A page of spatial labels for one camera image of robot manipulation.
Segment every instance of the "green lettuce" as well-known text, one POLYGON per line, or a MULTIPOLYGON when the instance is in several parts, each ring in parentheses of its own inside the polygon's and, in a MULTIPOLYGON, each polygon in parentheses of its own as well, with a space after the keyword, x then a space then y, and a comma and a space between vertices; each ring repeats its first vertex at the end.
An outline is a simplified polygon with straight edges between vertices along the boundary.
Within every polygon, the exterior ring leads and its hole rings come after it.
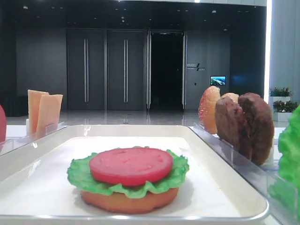
MULTIPOLYGON (((289 126, 279 135, 278 150, 282 153, 279 160, 278 174, 284 180, 300 190, 300 107, 289 118, 289 126)), ((295 188, 283 180, 276 181, 269 187, 269 194, 294 212, 295 188)))
POLYGON ((167 150, 173 157, 173 167, 169 174, 157 182, 147 181, 144 185, 136 187, 125 187, 121 184, 108 184, 93 179, 90 173, 90 160, 97 155, 92 153, 83 159, 73 159, 71 166, 67 170, 68 181, 83 191, 96 194, 111 195, 113 192, 124 193, 128 198, 143 198, 147 192, 160 194, 170 188, 178 188, 184 181, 186 173, 189 171, 188 160, 183 156, 177 156, 167 150))

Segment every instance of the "dark gray door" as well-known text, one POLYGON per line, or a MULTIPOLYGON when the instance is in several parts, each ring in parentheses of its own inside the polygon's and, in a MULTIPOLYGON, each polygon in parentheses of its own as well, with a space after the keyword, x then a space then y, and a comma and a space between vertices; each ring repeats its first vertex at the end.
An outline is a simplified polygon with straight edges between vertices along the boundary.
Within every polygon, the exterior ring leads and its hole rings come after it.
POLYGON ((144 32, 108 31, 108 109, 144 109, 144 32))
POLYGON ((104 32, 68 30, 68 109, 104 110, 104 32))

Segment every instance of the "brown patty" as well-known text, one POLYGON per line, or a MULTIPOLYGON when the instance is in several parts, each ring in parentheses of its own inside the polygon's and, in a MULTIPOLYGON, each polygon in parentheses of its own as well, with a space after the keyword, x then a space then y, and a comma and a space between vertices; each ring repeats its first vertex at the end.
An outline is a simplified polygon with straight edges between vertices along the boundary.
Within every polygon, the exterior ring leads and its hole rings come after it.
POLYGON ((262 165, 270 154, 274 123, 269 105, 257 94, 247 93, 238 99, 250 128, 252 162, 262 165))
POLYGON ((223 97, 216 103, 217 134, 234 146, 241 155, 251 160, 252 146, 249 137, 249 126, 239 104, 230 97, 223 97))
POLYGON ((178 188, 171 188, 161 194, 148 192, 144 198, 131 199, 121 193, 101 195, 81 191, 81 197, 87 204, 94 205, 109 212, 142 214, 169 205, 175 199, 177 193, 178 188))

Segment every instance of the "cheese slice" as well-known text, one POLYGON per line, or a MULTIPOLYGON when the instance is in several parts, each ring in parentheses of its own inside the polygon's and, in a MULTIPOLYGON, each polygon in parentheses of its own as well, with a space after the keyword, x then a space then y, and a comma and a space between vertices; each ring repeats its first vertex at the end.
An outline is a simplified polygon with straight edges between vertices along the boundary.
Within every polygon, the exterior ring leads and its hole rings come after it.
POLYGON ((5 112, 2 108, 2 106, 0 105, 0 143, 5 141, 6 125, 7 125, 7 120, 6 120, 5 112))
POLYGON ((57 125, 63 95, 42 95, 39 104, 37 132, 43 132, 49 125, 57 125))
POLYGON ((28 90, 29 134, 34 134, 37 131, 39 104, 43 95, 49 95, 49 93, 28 90))

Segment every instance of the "potted plant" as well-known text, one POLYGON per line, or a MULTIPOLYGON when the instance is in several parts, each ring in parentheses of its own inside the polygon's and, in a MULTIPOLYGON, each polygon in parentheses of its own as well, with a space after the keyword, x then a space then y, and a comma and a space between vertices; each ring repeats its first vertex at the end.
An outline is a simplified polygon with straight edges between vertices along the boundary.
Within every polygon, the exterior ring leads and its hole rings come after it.
POLYGON ((269 105, 272 112, 274 112, 273 104, 276 101, 288 102, 291 100, 292 92, 289 88, 278 88, 270 89, 269 105))
POLYGON ((287 122, 288 118, 292 115, 293 111, 298 107, 297 102, 292 101, 276 101, 273 103, 274 106, 274 121, 287 122))

